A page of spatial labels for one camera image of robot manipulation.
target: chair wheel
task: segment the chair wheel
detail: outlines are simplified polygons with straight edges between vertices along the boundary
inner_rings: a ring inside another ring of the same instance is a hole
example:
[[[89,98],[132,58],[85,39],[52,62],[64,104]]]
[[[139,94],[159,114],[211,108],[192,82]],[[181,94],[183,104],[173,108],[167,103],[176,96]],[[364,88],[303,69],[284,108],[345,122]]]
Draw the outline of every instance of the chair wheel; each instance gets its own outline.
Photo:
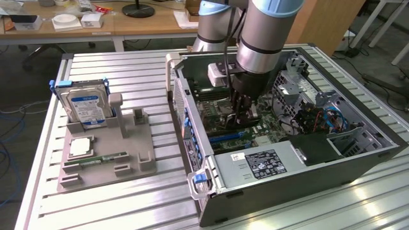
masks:
[[[24,69],[24,71],[29,72],[29,71],[32,71],[32,66],[23,65],[23,69]]]
[[[20,49],[22,51],[26,51],[28,48],[27,48],[27,46],[24,46],[24,45],[19,45],[19,49]]]
[[[96,47],[96,44],[95,44],[93,42],[89,42],[89,43],[88,43],[88,46],[89,46],[89,48],[95,48],[95,47]]]

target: black lamp base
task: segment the black lamp base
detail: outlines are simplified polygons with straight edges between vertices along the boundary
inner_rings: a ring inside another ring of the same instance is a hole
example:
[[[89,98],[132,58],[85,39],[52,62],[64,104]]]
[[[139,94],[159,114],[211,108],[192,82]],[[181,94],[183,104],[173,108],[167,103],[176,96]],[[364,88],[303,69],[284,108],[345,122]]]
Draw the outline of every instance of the black lamp base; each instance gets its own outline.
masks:
[[[147,18],[155,14],[155,9],[152,6],[140,4],[140,8],[136,8],[136,4],[131,4],[123,7],[124,15],[133,18]]]

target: robotic arm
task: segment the robotic arm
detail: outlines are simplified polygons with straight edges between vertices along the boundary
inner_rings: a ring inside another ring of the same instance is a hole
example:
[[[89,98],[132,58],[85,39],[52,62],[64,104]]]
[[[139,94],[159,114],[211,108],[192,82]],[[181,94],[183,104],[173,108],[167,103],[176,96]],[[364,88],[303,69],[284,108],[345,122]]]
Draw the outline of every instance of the robotic arm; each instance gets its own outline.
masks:
[[[240,39],[236,61],[228,63],[229,69],[233,64],[228,77],[231,101],[236,112],[233,125],[248,122],[252,117],[252,103],[268,84],[269,73],[276,67],[303,3],[304,0],[201,2],[199,35],[193,51],[223,50],[232,28],[241,23],[239,18],[244,11],[235,7],[247,8],[243,30],[233,34]]]

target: floor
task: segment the floor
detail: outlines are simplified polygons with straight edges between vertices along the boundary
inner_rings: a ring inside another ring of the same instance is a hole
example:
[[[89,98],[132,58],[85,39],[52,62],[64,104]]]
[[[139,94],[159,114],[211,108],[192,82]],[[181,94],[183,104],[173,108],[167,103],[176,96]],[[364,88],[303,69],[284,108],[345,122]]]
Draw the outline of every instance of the floor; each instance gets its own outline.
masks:
[[[357,17],[353,22],[352,30],[359,31],[368,16]],[[369,29],[367,36],[379,27],[381,21],[376,21]],[[148,40],[141,40],[136,43],[128,42],[125,51],[145,49],[169,49],[184,48],[187,45],[193,44],[195,38],[180,39],[161,39],[152,40],[148,44]],[[359,55],[349,59],[351,63],[356,66],[359,71],[365,74],[371,74],[385,81],[392,82],[397,86],[408,85],[408,80],[400,80],[401,72],[397,67],[391,64],[395,56],[404,48],[409,41],[409,34],[391,28],[380,40],[375,48],[369,48],[367,45],[363,47],[369,52],[369,56]],[[96,48],[89,48],[87,43],[63,44],[61,47],[69,53],[91,53],[91,52],[113,52],[112,42],[96,42]],[[28,46],[28,51],[22,52],[18,46],[10,46],[6,53],[0,55],[0,109],[11,110],[16,109],[23,104],[29,104],[36,101],[48,100],[51,92],[48,89],[48,81],[56,77],[61,54],[55,50],[48,50],[41,56],[32,62],[33,70],[26,72],[22,69],[20,62],[23,58],[32,52],[37,46]],[[353,69],[352,65],[345,60],[336,60],[343,68],[351,73],[351,75],[361,80],[360,74]],[[403,69],[409,69],[409,55],[405,56],[400,63]],[[385,91],[376,85],[369,84],[367,87],[371,91],[387,101]],[[407,100],[392,93],[391,103],[393,106],[403,108]],[[47,108],[47,103],[29,107],[28,112],[39,111]],[[396,111],[407,120],[409,115],[401,111]],[[12,114],[15,119],[22,117],[20,113]],[[27,115],[24,118],[26,128],[18,138],[6,143],[10,153],[16,159],[19,166],[19,174],[22,177],[22,191],[18,196],[0,207],[0,229],[14,229],[16,223],[18,212],[20,208],[20,202],[24,193],[24,187],[27,184],[32,160],[35,156],[37,141],[41,134],[43,122],[45,113]],[[15,125],[15,121],[0,119],[0,130],[8,130]],[[0,173],[6,169],[6,164],[0,164]],[[0,203],[10,197],[16,189],[16,176],[14,170],[10,170],[6,176],[0,179]]]

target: metal slotted table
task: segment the metal slotted table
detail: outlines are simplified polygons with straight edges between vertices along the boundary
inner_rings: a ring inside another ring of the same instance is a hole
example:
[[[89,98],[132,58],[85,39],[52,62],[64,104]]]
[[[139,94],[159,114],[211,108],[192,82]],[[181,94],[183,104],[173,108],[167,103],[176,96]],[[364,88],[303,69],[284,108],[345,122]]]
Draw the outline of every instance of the metal slotted table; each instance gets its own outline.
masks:
[[[409,124],[328,56],[307,44],[292,46],[303,47],[403,139],[409,141]],[[183,51],[76,54],[61,61],[57,81],[107,77],[111,92],[123,94],[124,113],[135,107],[145,108],[157,173],[132,181],[59,194],[67,115],[52,96],[16,229],[200,229],[165,97],[165,55]],[[331,90],[332,86],[312,68],[309,73],[320,89]],[[408,228],[408,178],[407,149],[353,183],[204,229]]]

